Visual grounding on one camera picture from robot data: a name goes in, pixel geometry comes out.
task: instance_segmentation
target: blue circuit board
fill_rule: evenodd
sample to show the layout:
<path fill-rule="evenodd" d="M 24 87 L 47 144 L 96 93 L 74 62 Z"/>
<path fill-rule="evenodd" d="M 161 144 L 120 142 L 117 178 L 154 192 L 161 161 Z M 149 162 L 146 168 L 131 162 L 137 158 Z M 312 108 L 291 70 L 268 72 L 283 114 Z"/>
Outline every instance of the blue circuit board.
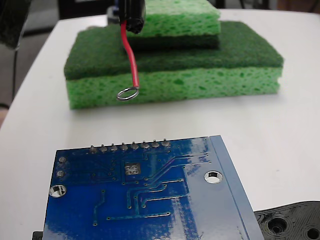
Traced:
<path fill-rule="evenodd" d="M 43 240 L 250 239 L 212 140 L 58 150 Z"/>

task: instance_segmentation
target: stacked sponges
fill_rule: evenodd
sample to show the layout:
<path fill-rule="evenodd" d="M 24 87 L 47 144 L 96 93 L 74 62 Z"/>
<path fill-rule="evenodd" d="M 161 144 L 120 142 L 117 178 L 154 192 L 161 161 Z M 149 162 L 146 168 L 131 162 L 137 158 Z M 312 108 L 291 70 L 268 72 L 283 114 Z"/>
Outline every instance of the stacked sponges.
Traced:
<path fill-rule="evenodd" d="M 71 108 L 277 92 L 283 58 L 244 23 L 220 23 L 207 0 L 148 0 L 146 12 L 142 33 L 128 34 L 138 97 L 116 99 L 132 76 L 120 27 L 110 25 L 78 34 L 64 70 Z"/>

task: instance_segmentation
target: scouring pad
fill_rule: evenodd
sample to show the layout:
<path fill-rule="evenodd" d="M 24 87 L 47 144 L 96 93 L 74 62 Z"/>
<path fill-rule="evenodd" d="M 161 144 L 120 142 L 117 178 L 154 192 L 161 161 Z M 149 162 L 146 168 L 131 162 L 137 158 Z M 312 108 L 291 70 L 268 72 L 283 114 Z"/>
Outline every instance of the scouring pad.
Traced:
<path fill-rule="evenodd" d="M 207 0 L 148 0 L 140 34 L 128 33 L 134 51 L 215 48 L 220 12 Z"/>
<path fill-rule="evenodd" d="M 221 22 L 219 49 L 136 52 L 140 94 L 119 102 L 131 86 L 119 26 L 80 32 L 65 65 L 72 109 L 222 96 L 274 94 L 283 58 L 242 22 Z"/>

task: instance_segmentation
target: white table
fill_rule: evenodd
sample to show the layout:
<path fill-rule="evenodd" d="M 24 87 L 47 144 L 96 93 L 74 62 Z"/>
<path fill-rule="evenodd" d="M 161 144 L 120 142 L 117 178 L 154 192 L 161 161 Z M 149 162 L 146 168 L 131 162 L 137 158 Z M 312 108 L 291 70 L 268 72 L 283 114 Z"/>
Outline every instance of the white table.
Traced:
<path fill-rule="evenodd" d="M 57 24 L 0 130 L 0 239 L 42 231 L 56 150 L 91 145 L 222 135 L 254 211 L 320 201 L 320 15 L 221 12 L 283 55 L 279 94 L 69 110 L 69 51 L 106 16 Z"/>

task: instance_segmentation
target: hole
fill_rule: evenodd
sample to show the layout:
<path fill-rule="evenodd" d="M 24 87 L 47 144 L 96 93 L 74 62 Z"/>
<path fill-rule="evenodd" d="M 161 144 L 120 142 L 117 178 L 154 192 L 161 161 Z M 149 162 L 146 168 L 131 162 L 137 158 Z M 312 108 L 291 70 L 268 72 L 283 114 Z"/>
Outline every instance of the hole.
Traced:
<path fill-rule="evenodd" d="M 306 234 L 310 239 L 318 239 L 320 236 L 320 232 L 315 229 L 315 228 L 311 228 L 307 234 Z"/>
<path fill-rule="evenodd" d="M 67 188 L 64 185 L 54 185 L 49 189 L 49 195 L 53 198 L 61 198 L 67 193 Z"/>
<path fill-rule="evenodd" d="M 268 223 L 269 230 L 276 235 L 283 233 L 287 229 L 287 226 L 287 222 L 279 217 L 272 219 Z"/>
<path fill-rule="evenodd" d="M 204 175 L 204 179 L 210 184 L 218 184 L 222 181 L 222 174 L 218 171 L 208 171 Z"/>

